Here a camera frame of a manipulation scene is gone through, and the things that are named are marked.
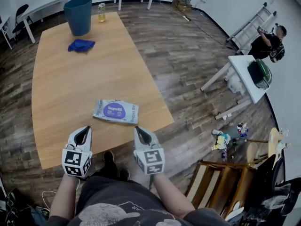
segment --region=blue cloth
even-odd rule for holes
[[[89,40],[75,40],[68,47],[68,52],[76,51],[76,52],[87,52],[90,48],[93,48],[95,45],[94,41]]]

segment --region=wet wipes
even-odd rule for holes
[[[139,106],[121,100],[98,100],[93,117],[126,124],[138,124]]]

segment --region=sneaker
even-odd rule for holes
[[[121,181],[128,181],[130,179],[130,172],[126,168],[119,168],[117,177]]]
[[[105,151],[103,153],[103,161],[104,163],[107,163],[107,162],[114,162],[114,154],[111,150],[108,150],[108,151]]]

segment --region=person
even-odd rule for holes
[[[83,185],[75,212],[78,179],[65,174],[44,226],[229,226],[213,209],[195,209],[164,173],[154,175],[160,198],[117,170],[111,151],[105,166]]]
[[[282,25],[277,26],[276,35],[264,34],[259,30],[258,33],[260,36],[251,44],[252,48],[249,55],[253,55],[255,59],[264,59],[269,56],[271,51],[280,47],[283,38],[286,36],[286,28]]]

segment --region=aluminum ladder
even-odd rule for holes
[[[235,38],[236,35],[238,35],[241,31],[243,31],[249,24],[251,24],[256,30],[258,27],[256,27],[252,22],[254,19],[256,18],[260,18],[263,23],[260,25],[261,28],[263,28],[274,16],[276,16],[277,12],[273,12],[271,13],[268,9],[267,9],[267,3],[265,2],[261,7],[260,9],[258,10],[258,12],[252,16],[244,25],[242,25],[238,30],[236,30],[234,32],[234,34],[232,34],[227,40],[226,40],[226,43],[228,43],[230,40],[232,40],[233,38]],[[269,17],[267,18],[267,20],[264,20],[259,14],[262,12],[262,11],[266,11],[269,15]],[[257,34],[255,33],[253,36],[251,36],[248,41],[241,46],[241,48],[239,50],[236,51],[236,54],[239,54],[241,52],[241,50],[243,50],[243,48],[249,43],[249,41],[253,38],[255,38],[257,36]]]

